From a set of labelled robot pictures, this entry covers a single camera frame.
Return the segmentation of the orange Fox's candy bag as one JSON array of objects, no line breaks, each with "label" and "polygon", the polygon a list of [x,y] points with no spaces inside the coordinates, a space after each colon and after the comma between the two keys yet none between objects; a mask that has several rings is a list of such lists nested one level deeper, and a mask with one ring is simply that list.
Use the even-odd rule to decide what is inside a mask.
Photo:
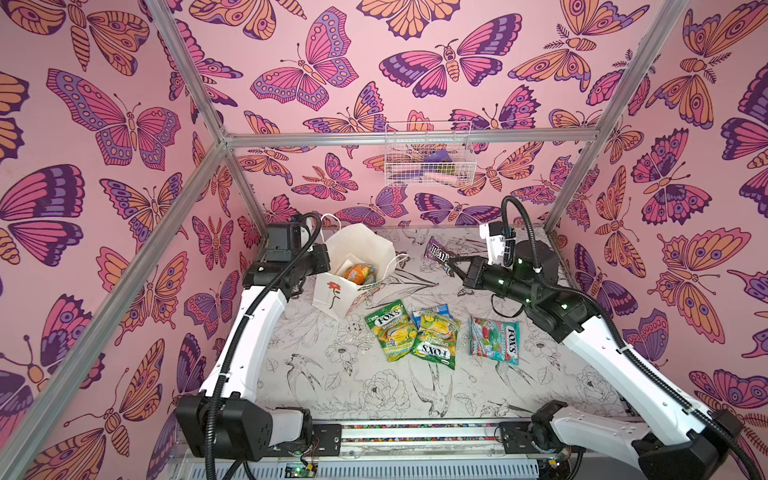
[{"label": "orange Fox's candy bag", "polygon": [[357,263],[349,267],[343,277],[356,285],[375,283],[375,267],[368,263]]}]

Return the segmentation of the purple snack bar wrapper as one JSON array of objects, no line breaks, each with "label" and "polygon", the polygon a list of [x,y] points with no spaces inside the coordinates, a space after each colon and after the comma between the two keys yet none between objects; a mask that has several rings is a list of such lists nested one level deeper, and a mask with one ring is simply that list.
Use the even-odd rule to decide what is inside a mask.
[{"label": "purple snack bar wrapper", "polygon": [[423,257],[450,277],[455,276],[455,271],[449,265],[452,256],[453,254],[436,237],[431,236],[429,238]]}]

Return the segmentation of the teal Fox's fruits bag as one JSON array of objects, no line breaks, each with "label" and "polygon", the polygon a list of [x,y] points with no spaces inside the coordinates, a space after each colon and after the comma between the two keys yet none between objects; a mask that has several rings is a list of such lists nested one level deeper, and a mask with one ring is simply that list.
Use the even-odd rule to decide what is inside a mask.
[{"label": "teal Fox's fruits bag", "polygon": [[473,356],[519,364],[520,329],[517,322],[473,317],[470,321],[470,350]]}]

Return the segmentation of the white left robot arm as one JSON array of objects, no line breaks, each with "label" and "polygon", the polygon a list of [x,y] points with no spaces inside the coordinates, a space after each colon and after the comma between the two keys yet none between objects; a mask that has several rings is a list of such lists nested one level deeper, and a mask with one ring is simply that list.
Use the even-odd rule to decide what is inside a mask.
[{"label": "white left robot arm", "polygon": [[259,461],[312,444],[312,417],[301,407],[257,404],[258,380],[277,321],[290,297],[313,275],[327,273],[323,244],[255,261],[243,280],[240,307],[221,356],[195,395],[176,408],[192,454],[205,460]]}]

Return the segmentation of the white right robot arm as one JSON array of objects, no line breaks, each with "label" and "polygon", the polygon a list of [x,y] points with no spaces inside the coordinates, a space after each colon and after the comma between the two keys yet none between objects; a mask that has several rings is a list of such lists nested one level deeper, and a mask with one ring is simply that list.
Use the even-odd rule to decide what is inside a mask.
[{"label": "white right robot arm", "polygon": [[557,257],[545,243],[518,243],[510,265],[481,256],[455,257],[449,265],[465,287],[519,303],[538,329],[596,370],[639,416],[620,421],[551,401],[531,418],[542,449],[583,447],[648,479],[709,479],[734,455],[749,478],[759,478],[738,444],[742,422],[676,387],[621,338],[594,299],[559,284]]}]

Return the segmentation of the white paper bag with flower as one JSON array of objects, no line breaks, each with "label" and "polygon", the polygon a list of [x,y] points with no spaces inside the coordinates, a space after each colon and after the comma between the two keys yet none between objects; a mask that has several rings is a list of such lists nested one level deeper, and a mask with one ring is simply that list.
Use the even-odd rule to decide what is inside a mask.
[{"label": "white paper bag with flower", "polygon": [[330,213],[321,216],[322,226],[337,230],[321,233],[330,270],[316,276],[312,306],[337,320],[345,318],[365,297],[383,285],[408,256],[363,224],[344,226]]}]

